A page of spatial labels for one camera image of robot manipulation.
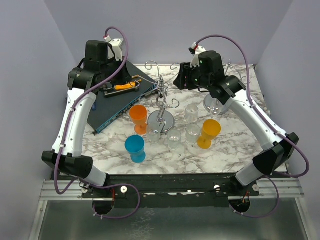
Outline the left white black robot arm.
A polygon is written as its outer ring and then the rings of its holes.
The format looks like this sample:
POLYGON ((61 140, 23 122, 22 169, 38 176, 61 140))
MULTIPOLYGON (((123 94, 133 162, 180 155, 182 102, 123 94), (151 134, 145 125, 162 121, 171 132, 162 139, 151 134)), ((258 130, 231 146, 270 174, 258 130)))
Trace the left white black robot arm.
POLYGON ((126 67, 127 52, 122 52, 123 38, 89 40, 85 57, 68 74, 67 104, 58 136, 51 150, 42 153, 42 161, 58 173, 64 173, 94 185, 93 191, 107 197, 111 185, 107 174, 93 165, 93 159, 82 154, 84 132, 100 88, 109 81, 117 85, 131 81, 126 67))

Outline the orange plastic goblet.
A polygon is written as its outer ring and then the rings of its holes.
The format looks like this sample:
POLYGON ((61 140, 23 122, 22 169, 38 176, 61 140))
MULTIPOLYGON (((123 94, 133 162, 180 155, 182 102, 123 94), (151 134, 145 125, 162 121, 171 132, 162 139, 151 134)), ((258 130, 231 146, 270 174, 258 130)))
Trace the orange plastic goblet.
POLYGON ((134 131, 138 135, 144 135, 147 132, 147 114, 148 111, 143 105, 135 105, 130 108, 129 116, 134 123, 134 131))

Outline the clear patterned wine glass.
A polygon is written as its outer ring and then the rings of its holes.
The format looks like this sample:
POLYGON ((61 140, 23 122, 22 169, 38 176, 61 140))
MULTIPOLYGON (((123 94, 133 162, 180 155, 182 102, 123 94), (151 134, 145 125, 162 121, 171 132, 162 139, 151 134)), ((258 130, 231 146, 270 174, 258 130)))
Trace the clear patterned wine glass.
POLYGON ((149 123, 146 127, 146 134, 149 141, 156 144, 161 138, 161 128, 157 123, 149 123))

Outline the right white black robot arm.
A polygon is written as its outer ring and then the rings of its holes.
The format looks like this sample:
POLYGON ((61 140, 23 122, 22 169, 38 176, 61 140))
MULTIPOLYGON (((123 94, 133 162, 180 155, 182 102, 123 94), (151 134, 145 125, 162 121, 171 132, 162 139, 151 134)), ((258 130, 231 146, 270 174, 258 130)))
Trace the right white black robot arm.
POLYGON ((189 91, 203 88, 209 91, 226 110, 232 110, 250 129, 258 140, 262 152, 252 162, 238 171, 230 183, 230 191, 241 196, 248 185, 264 175, 272 174, 293 154, 292 143, 299 137, 286 133, 256 105, 247 92, 245 84, 234 75, 225 75, 222 58, 214 50, 189 49, 193 55, 191 62, 184 62, 173 84, 180 90, 189 91))

